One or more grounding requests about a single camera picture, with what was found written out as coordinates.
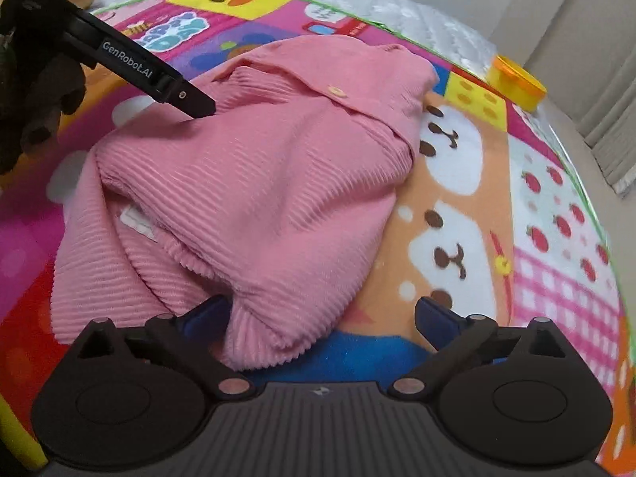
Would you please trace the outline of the dark gloved left hand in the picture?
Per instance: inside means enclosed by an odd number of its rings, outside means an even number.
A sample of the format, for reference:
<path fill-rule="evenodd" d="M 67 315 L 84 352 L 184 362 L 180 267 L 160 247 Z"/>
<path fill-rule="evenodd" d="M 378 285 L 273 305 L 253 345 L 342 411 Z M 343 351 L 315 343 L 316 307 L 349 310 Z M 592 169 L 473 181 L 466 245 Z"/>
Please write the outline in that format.
<path fill-rule="evenodd" d="M 39 66 L 1 55 L 1 172 L 56 135 L 60 119 L 79 109 L 86 93 L 81 65 L 57 55 Z"/>

